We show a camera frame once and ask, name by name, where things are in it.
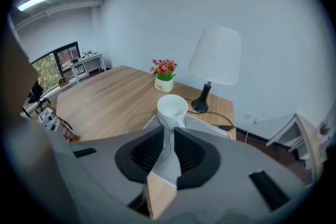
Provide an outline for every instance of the black lamp base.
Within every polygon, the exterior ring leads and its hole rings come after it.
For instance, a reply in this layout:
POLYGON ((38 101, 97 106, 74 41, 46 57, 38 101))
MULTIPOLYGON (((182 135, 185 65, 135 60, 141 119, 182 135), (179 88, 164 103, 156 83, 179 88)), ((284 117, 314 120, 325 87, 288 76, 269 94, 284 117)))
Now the black lamp base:
POLYGON ((206 103, 206 98, 208 97, 210 89, 211 89, 210 82, 208 82, 207 84, 204 84, 201 95, 197 99, 191 102, 192 108, 196 110, 197 112, 205 113, 208 111, 209 106, 206 103))

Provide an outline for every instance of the white power cord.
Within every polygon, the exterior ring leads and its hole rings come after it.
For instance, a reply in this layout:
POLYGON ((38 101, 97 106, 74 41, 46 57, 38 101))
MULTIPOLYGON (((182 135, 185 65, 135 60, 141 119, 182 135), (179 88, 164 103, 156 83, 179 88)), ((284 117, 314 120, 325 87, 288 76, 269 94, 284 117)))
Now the white power cord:
POLYGON ((259 120, 258 120, 258 121, 254 120, 254 123, 250 126, 249 129, 247 129, 247 133, 246 133, 246 137, 245 137, 245 144, 246 144, 246 140, 247 140, 247 136, 248 136, 248 132, 249 132, 249 130, 250 130, 255 124, 257 124, 258 122, 259 122, 259 120))

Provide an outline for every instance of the white lampshade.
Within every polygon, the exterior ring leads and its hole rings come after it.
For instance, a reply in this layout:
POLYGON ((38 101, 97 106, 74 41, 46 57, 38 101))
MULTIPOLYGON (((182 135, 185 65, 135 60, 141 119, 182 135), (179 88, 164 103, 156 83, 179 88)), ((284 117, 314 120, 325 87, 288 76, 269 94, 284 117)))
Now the white lampshade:
POLYGON ((207 81, 232 85, 238 81, 240 34, 234 30, 208 26, 203 29, 188 70, 207 81))

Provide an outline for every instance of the black chair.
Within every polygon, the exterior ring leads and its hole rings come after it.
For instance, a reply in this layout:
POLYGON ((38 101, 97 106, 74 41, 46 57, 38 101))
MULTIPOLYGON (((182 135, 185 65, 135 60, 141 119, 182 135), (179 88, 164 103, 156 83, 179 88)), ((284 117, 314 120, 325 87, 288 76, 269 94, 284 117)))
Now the black chair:
POLYGON ((50 100, 48 98, 41 97, 42 94, 43 94, 43 88, 40 86, 40 84, 38 84, 38 81, 36 81, 35 84, 34 84, 34 86, 31 89, 31 92, 28 95, 28 97, 30 98, 29 101, 28 101, 28 103, 29 104, 32 104, 32 103, 35 103, 35 102, 38 103, 38 106, 37 106, 37 108, 35 110, 35 112, 37 114, 39 114, 37 112, 37 110, 39 108, 41 108, 41 112, 42 112, 42 105, 43 105, 43 103, 48 102, 50 104, 50 100))

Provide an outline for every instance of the white flower pot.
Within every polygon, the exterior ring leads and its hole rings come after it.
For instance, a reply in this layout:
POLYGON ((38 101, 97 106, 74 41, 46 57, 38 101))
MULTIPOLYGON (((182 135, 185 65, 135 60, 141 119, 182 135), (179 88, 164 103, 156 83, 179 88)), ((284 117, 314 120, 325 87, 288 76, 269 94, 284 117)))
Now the white flower pot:
POLYGON ((155 78, 154 87, 161 92, 170 92, 174 89, 174 79, 171 79, 170 81, 163 81, 155 78))

